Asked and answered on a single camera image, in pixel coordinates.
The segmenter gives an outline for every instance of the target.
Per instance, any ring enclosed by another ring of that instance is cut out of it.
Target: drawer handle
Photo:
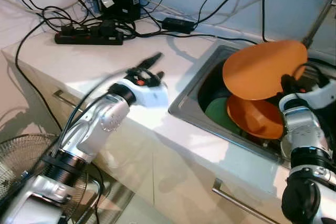
[[[214,186],[212,187],[212,191],[221,197],[227,199],[228,201],[232,202],[235,204],[237,207],[241,208],[242,210],[248,212],[251,215],[254,215],[255,217],[259,218],[260,220],[263,220],[264,222],[270,223],[270,224],[279,224],[278,222],[268,218],[267,216],[263,215],[261,212],[258,212],[256,209],[249,207],[245,203],[241,202],[240,200],[232,197],[231,195],[225,193],[222,191],[221,185],[223,181],[220,180],[219,178],[215,179]]]
[[[55,97],[57,100],[59,100],[59,101],[65,103],[66,105],[69,105],[70,107],[75,108],[76,105],[75,105],[74,103],[72,103],[72,102],[70,102],[69,100],[67,100],[67,99],[65,99],[65,98],[62,97],[62,94],[63,94],[63,93],[64,93],[64,92],[63,92],[62,90],[59,89],[59,90],[57,90],[55,93],[53,93],[52,96]]]

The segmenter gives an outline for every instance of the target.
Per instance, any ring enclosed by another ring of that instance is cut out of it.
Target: white countertop
[[[146,21],[138,22],[137,28],[142,32],[156,29]],[[44,33],[24,43],[19,64],[29,65],[48,75],[64,91],[82,97],[102,74],[136,66],[160,51],[165,56],[151,70],[165,72],[163,80],[168,87],[170,102],[173,102],[222,44],[236,48],[249,45],[204,37],[168,36],[137,38],[125,41],[123,46],[57,45],[53,34]],[[17,45],[12,45],[4,48],[3,53],[14,60],[16,49]],[[186,123],[170,115],[167,109],[168,106],[161,109],[134,106],[128,118],[153,130],[166,145],[212,170],[218,177],[238,177],[243,184],[256,186],[269,197],[281,199],[288,169]]]

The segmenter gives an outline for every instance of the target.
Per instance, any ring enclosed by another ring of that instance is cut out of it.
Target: green bowl
[[[231,120],[226,110],[227,98],[213,100],[205,110],[205,114],[212,121],[227,130],[239,134],[241,129]]]

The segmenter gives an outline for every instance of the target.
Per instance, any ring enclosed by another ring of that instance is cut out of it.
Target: black power strip
[[[64,35],[62,32],[55,34],[57,44],[73,45],[122,45],[124,34],[117,32],[113,37],[95,37],[92,35]]]
[[[62,26],[61,31],[55,34],[57,44],[75,45],[122,45],[124,33],[116,30],[112,20],[104,20],[99,26]]]

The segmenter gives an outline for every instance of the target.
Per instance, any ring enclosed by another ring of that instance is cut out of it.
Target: white wall
[[[75,0],[33,0],[37,6],[66,6]],[[76,18],[83,16],[80,6],[70,9]],[[0,0],[0,48],[20,41],[38,24],[36,15],[28,14]],[[43,103],[12,63],[0,53],[0,142],[22,133],[56,133],[58,128]]]
[[[163,4],[176,8],[187,14],[197,13],[204,0],[163,0]],[[214,10],[223,0],[208,0],[203,8],[203,15]],[[240,5],[244,5],[250,0],[241,0]],[[271,39],[297,39],[301,40],[308,32],[310,26],[317,18],[319,11],[326,0],[266,0],[266,36]],[[230,0],[219,11],[220,13],[229,13],[236,0]],[[214,16],[209,19],[209,23],[216,23],[224,18]],[[316,42],[313,48],[336,54],[335,34],[336,19],[334,19],[334,8],[330,11],[323,29],[315,38]],[[229,19],[220,26],[243,30],[256,35],[261,34],[261,3],[251,5]]]

